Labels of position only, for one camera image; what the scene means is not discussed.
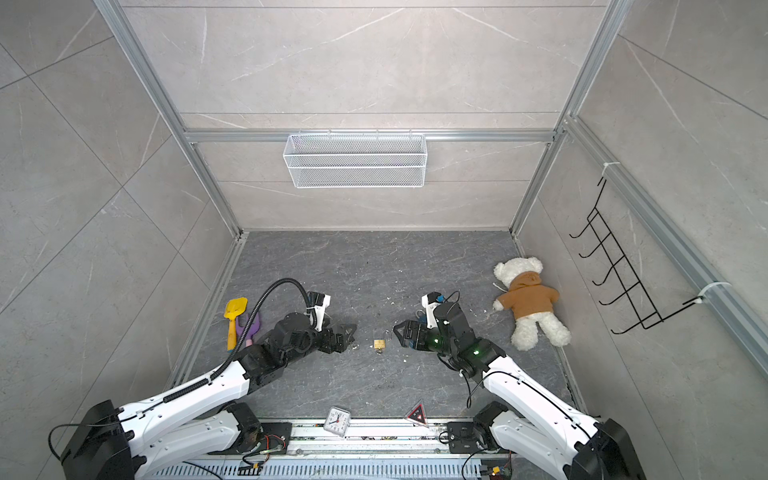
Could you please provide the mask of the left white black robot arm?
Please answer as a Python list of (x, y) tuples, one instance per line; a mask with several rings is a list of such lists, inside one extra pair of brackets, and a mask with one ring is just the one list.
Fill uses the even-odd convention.
[(205, 454), (245, 455), (263, 445), (260, 420), (244, 397), (314, 351), (342, 353), (357, 327), (316, 329), (291, 313), (229, 365), (148, 399), (87, 411), (59, 456), (68, 479), (143, 479)]

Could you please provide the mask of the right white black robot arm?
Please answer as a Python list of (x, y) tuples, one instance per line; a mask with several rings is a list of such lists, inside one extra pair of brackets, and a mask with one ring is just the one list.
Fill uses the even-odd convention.
[(428, 351), (468, 385), (496, 401), (473, 419), (482, 451), (506, 450), (524, 457), (554, 479), (642, 479), (645, 472), (627, 431), (568, 405), (527, 375), (492, 341), (477, 336), (456, 302), (430, 297), (420, 320), (393, 328), (399, 343)]

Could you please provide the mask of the red black triangle sign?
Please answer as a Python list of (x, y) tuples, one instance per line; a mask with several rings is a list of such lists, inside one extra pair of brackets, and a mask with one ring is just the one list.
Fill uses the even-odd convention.
[(408, 422), (417, 425), (417, 426), (424, 426), (426, 427), (428, 425), (428, 420), (426, 417), (425, 407), (422, 402), (416, 403), (405, 415), (405, 420)]

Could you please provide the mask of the white small alarm clock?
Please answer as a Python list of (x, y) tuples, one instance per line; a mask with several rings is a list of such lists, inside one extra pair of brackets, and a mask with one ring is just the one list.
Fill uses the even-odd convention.
[(344, 437), (351, 423), (351, 413), (340, 407), (332, 407), (323, 424), (323, 429), (333, 435)]

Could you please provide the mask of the yellow toy shovel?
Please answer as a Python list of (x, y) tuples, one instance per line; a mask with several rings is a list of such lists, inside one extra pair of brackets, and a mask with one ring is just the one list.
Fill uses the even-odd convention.
[(246, 312), (248, 299), (245, 297), (231, 299), (227, 302), (224, 317), (228, 321), (227, 350), (233, 352), (240, 338), (241, 328), (238, 319)]

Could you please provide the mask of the white teddy bear brown hoodie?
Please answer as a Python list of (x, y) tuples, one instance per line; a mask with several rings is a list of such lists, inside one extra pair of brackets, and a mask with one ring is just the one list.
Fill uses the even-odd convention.
[(493, 302), (495, 311), (512, 312), (515, 327), (511, 344), (519, 351), (529, 351), (538, 343), (542, 331), (555, 347), (569, 345), (570, 330), (557, 318), (554, 304), (559, 292), (542, 283), (543, 263), (536, 257), (512, 258), (494, 266), (494, 277), (506, 292)]

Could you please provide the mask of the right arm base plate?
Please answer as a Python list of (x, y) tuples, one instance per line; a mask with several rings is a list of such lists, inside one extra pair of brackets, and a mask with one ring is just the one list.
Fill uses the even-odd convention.
[(448, 422), (440, 438), (448, 445), (452, 454), (472, 454), (498, 449), (490, 430), (477, 422)]

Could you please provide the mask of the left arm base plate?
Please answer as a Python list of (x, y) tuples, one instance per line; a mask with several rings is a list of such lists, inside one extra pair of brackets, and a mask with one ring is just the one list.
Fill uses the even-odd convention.
[(293, 424), (289, 421), (267, 420), (247, 450), (252, 455), (285, 455), (291, 442)]

